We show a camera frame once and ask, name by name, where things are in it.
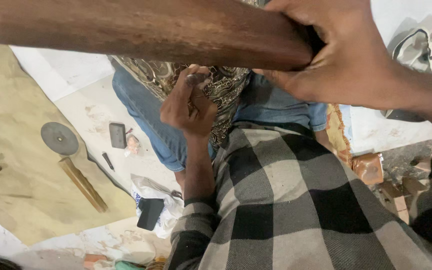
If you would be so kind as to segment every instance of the blue jeans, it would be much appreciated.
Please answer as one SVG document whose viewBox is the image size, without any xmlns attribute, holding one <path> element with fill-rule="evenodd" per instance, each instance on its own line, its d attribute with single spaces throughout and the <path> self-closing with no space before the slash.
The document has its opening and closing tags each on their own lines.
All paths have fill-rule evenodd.
<svg viewBox="0 0 432 270">
<path fill-rule="evenodd" d="M 121 66 L 116 67 L 113 89 L 149 137 L 159 161 L 173 172 L 182 171 L 186 167 L 186 139 L 183 132 L 159 119 L 161 101 Z M 233 121 L 297 123 L 319 131 L 326 127 L 326 109 L 325 103 L 298 101 L 272 86 L 263 76 L 253 73 L 241 95 Z M 208 151 L 212 159 L 216 157 L 209 143 Z"/>
</svg>

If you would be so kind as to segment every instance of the round grinding disc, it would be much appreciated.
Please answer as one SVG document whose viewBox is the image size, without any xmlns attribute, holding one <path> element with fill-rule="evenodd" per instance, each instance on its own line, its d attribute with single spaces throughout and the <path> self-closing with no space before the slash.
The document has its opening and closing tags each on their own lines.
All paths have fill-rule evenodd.
<svg viewBox="0 0 432 270">
<path fill-rule="evenodd" d="M 47 147 L 65 156 L 73 155 L 79 147 L 76 135 L 67 126 L 56 122 L 43 125 L 41 138 Z"/>
</svg>

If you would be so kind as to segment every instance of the black and gray checkered shirt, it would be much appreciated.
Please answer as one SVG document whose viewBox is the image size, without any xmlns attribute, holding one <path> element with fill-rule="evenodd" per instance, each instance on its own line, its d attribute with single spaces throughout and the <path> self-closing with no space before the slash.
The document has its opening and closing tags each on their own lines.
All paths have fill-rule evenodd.
<svg viewBox="0 0 432 270">
<path fill-rule="evenodd" d="M 166 269 L 432 269 L 432 173 L 412 227 L 298 125 L 239 122 L 213 199 L 186 201 Z"/>
</svg>

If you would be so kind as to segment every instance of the sharpening stone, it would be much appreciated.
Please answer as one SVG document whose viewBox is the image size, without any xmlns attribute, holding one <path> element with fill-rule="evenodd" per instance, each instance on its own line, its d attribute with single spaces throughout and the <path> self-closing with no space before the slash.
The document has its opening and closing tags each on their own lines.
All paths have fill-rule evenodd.
<svg viewBox="0 0 432 270">
<path fill-rule="evenodd" d="M 111 136 L 111 146 L 114 148 L 126 148 L 126 129 L 124 124 L 110 123 L 109 135 Z"/>
</svg>

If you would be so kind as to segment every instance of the small plastic bag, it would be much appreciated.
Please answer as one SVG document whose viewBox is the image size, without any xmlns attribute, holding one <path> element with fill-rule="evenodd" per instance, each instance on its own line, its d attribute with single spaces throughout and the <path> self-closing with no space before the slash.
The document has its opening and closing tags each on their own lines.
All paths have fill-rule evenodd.
<svg viewBox="0 0 432 270">
<path fill-rule="evenodd" d="M 176 226 L 178 219 L 183 216 L 184 201 L 173 197 L 171 191 L 166 187 L 146 177 L 131 174 L 131 181 L 131 196 L 136 201 L 136 206 L 139 204 L 141 198 L 164 200 L 164 208 L 161 211 L 153 232 L 159 238 L 168 238 L 174 226 Z M 136 216 L 141 216 L 141 209 L 138 207 L 136 207 Z"/>
<path fill-rule="evenodd" d="M 137 155 L 139 152 L 139 140 L 133 135 L 129 134 L 126 137 L 126 148 L 124 148 L 124 156 L 128 157 L 131 154 Z"/>
</svg>

